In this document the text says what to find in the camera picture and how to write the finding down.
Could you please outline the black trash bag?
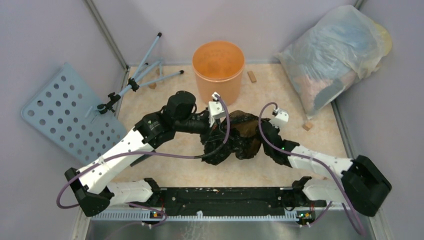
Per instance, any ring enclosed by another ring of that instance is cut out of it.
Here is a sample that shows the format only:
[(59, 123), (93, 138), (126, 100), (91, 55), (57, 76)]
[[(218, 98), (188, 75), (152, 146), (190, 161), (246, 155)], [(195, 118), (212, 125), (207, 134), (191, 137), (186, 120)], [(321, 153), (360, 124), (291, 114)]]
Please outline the black trash bag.
[(252, 159), (262, 145), (258, 133), (259, 117), (241, 110), (229, 114), (229, 137), (224, 146), (223, 141), (208, 141), (209, 132), (200, 136), (204, 146), (204, 157), (201, 160), (207, 164), (218, 165), (231, 154), (239, 160)]

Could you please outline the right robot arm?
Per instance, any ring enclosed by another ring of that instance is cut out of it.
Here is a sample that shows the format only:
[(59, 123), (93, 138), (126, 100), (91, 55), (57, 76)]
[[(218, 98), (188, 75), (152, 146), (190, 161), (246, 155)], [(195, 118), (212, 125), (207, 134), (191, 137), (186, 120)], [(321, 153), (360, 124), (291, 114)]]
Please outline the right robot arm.
[(367, 156), (340, 158), (310, 150), (282, 139), (279, 129), (267, 121), (258, 124), (257, 132), (265, 154), (277, 164), (326, 177), (309, 179), (293, 192), (293, 200), (299, 206), (311, 201), (333, 201), (373, 217), (392, 190), (391, 183)]

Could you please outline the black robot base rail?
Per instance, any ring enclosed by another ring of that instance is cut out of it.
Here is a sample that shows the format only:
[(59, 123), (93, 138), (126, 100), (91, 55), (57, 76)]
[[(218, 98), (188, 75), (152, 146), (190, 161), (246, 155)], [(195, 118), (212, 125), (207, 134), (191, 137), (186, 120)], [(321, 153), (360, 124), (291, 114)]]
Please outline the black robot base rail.
[(163, 209), (168, 216), (206, 217), (282, 216), (295, 208), (326, 207), (291, 187), (159, 187), (151, 178), (152, 196), (144, 206)]

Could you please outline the large translucent trash bag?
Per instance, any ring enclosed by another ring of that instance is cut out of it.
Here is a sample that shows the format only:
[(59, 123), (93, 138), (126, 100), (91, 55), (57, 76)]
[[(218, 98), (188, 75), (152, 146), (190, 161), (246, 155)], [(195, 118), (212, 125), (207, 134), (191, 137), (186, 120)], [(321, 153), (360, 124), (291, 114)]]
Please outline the large translucent trash bag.
[(341, 93), (376, 72), (392, 45), (382, 25), (352, 5), (343, 5), (329, 11), (275, 57), (306, 117), (312, 119)]

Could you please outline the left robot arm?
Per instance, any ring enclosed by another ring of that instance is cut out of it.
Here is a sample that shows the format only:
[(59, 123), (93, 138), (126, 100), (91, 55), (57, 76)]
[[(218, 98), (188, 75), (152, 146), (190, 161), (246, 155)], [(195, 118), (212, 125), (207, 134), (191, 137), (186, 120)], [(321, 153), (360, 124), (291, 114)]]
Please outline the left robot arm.
[(87, 217), (93, 217), (110, 206), (145, 203), (154, 207), (160, 202), (157, 183), (151, 178), (132, 182), (112, 180), (128, 166), (141, 163), (150, 156), (186, 159), (185, 155), (157, 152), (162, 144), (174, 139), (177, 132), (208, 134), (225, 118), (230, 123), (228, 107), (214, 92), (205, 111), (196, 113), (195, 96), (184, 90), (168, 98), (161, 110), (145, 115), (126, 136), (106, 153), (79, 169), (65, 172), (77, 206)]

